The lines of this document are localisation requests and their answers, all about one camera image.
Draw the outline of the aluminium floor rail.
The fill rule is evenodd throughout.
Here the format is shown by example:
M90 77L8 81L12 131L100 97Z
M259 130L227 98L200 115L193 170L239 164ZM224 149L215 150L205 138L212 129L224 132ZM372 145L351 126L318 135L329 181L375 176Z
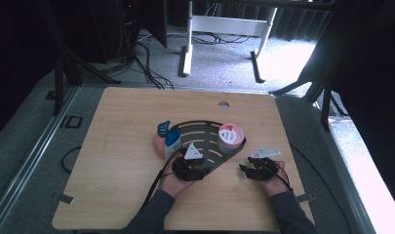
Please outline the aluminium floor rail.
M371 187L364 178L373 179L375 186L383 185L374 161L349 117L341 116L335 106L325 103L322 97L313 102L324 117L322 127L332 148L332 160L338 179L342 184L349 208L362 234L376 234L374 208Z
M0 227L8 217L21 192L25 188L27 182L36 169L39 161L42 159L44 152L46 151L52 138L54 137L54 134L59 128L59 125L63 120L70 104L75 99L78 90L78 87L69 88L69 91L64 97L64 102L62 108L59 110L59 113L50 119L47 127L26 156L25 161L20 166L19 171L11 180L7 190L0 199Z

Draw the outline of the pink tub with white lid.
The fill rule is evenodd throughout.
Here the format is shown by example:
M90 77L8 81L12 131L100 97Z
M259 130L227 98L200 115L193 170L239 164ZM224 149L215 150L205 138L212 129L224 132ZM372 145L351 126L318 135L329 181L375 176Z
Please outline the pink tub with white lid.
M237 149L245 138L243 129L232 123L223 124L217 134L217 147L223 153L230 153Z

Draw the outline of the person's left hand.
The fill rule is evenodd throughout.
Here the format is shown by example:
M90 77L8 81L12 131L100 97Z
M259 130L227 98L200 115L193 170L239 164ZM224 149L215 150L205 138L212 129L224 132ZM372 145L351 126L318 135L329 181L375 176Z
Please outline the person's left hand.
M189 188L193 181L184 181L174 174L172 167L169 166L160 178L158 188L165 191L172 197L178 197L183 191Z

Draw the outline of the dark grey slotted corner rack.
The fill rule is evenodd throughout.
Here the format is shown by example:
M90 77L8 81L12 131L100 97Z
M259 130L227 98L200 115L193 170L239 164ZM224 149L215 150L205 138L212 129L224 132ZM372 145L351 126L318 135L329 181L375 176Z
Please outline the dark grey slotted corner rack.
M193 166L193 169L205 170L209 174L244 148L245 138L236 149L228 153L222 152L217 146L220 127L221 123L208 120L193 120L173 125L174 129L179 129L182 147L188 148L188 145L193 143L203 154L204 162Z

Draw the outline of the dark curtain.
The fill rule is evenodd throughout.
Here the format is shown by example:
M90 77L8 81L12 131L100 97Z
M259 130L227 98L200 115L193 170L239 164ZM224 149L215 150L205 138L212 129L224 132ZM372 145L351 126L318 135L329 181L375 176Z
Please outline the dark curtain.
M327 12L280 8L273 21L271 36L287 41L318 40L331 16L332 14Z

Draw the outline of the white desk frame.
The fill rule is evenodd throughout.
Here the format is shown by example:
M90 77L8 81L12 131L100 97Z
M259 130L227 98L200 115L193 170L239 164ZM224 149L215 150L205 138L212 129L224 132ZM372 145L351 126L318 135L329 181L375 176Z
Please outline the white desk frame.
M251 61L256 81L264 83L264 80L260 77L257 60L266 46L277 10L277 7L272 7L268 17L264 20L198 16L193 14L193 1L188 0L187 44L185 46L182 74L188 76L191 73L192 35L194 32L251 36L260 38L258 49L251 51Z

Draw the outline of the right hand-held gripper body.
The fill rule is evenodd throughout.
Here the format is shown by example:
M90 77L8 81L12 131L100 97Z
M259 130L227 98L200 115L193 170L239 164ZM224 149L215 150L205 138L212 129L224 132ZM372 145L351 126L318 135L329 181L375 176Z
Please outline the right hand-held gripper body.
M278 166L276 162L271 159L271 156L279 155L280 151L266 147L260 147L255 153L251 153L249 157L259 160L258 164L245 164L248 168L252 169L249 173L244 173L247 178L266 181L272 179L278 173Z

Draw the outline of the black computer tower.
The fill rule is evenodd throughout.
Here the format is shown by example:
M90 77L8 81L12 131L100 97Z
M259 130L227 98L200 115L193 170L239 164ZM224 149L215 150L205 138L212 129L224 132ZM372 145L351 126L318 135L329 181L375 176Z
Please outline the black computer tower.
M135 58L135 49L141 27L141 12L139 0L116 0L119 20L123 35L123 44L126 51L123 56L127 62Z

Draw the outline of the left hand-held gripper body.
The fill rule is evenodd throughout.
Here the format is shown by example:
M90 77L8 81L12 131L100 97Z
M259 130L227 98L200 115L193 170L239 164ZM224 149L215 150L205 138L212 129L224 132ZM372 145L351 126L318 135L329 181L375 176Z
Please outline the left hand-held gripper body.
M190 143L186 148L183 158L177 158L172 164L172 170L177 178L184 181L202 180L211 171L211 167L206 165L203 154Z

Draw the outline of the black metal stand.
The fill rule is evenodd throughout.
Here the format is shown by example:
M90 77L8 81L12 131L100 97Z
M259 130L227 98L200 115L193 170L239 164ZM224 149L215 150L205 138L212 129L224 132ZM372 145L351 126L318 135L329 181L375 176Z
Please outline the black metal stand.
M59 50L59 57L55 68L54 116L59 115L60 111L64 108L62 76L65 76L71 87L80 87L83 83L83 79L80 74L79 67L87 69L105 83L120 84L120 81L110 78L104 73L100 72L82 58L75 55L68 48L48 0L36 0L36 4L46 24L48 25Z
M352 3L349 0L336 0L331 18L297 80L271 92L274 96L281 96L310 82L311 86L304 98L308 102L314 102L321 94L324 95L320 123L325 131L329 129L328 118L335 70L343 54L351 26L349 22L351 7Z

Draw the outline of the pink sponge with blue handle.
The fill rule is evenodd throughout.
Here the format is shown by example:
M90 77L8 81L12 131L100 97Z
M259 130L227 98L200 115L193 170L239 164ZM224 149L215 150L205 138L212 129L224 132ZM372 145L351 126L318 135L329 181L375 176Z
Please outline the pink sponge with blue handle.
M160 123L157 126L156 135L153 138L154 151L160 158L165 157L165 138L170 129L171 122L169 120Z

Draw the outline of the person's right hand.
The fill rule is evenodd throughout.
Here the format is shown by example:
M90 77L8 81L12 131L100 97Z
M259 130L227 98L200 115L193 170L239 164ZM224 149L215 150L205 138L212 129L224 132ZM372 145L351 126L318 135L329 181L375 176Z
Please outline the person's right hand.
M292 190L289 178L285 172L285 163L283 161L276 161L276 165L278 166L277 175L272 179L259 183L269 197Z

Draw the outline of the white bottle with blue cap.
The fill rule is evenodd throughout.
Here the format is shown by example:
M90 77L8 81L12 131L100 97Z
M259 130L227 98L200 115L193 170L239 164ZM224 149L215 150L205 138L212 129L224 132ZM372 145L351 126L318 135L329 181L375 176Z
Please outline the white bottle with blue cap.
M179 128L171 128L165 138L164 144L165 159L168 160L174 152L181 146L180 130Z

